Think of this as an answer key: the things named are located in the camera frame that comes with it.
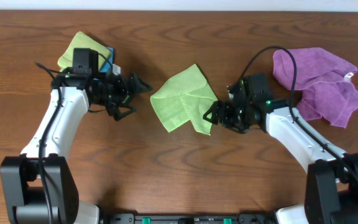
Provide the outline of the light green microfiber cloth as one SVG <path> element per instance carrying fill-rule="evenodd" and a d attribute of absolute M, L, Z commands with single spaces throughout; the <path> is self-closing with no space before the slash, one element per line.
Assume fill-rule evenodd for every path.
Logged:
<path fill-rule="evenodd" d="M 197 64 L 169 78 L 150 97 L 152 108 L 169 133 L 189 121 L 196 132 L 205 135 L 211 134 L 212 124 L 203 115 L 217 100 Z"/>

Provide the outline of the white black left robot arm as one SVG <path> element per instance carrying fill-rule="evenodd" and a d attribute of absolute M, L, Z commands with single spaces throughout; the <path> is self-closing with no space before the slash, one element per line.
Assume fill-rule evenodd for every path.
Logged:
<path fill-rule="evenodd" d="M 19 156 L 0 167 L 10 223 L 99 223 L 96 205 L 81 202 L 67 160 L 75 134 L 91 105 L 104 106 L 116 121 L 133 113 L 130 102 L 152 90 L 129 76 L 68 67 L 51 82 L 51 98 L 40 126 Z"/>

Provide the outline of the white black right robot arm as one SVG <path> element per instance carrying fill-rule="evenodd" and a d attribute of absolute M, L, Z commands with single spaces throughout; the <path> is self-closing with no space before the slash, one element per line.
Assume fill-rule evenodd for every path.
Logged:
<path fill-rule="evenodd" d="M 258 125 L 304 168 L 304 202 L 274 212 L 273 223 L 358 223 L 358 153 L 329 142 L 285 100 L 215 101 L 203 118 L 241 134 Z"/>

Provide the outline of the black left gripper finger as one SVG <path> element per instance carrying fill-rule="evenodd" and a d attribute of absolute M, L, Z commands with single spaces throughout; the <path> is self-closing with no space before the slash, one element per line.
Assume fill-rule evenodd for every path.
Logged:
<path fill-rule="evenodd" d="M 122 103 L 113 107 L 113 118 L 115 121 L 119 121 L 122 118 L 136 112 L 136 108 L 130 105 L 132 99 L 132 96 L 127 96 Z"/>
<path fill-rule="evenodd" d="M 129 75 L 129 88 L 131 93 L 145 93 L 153 90 L 153 88 L 141 80 L 135 72 Z"/>

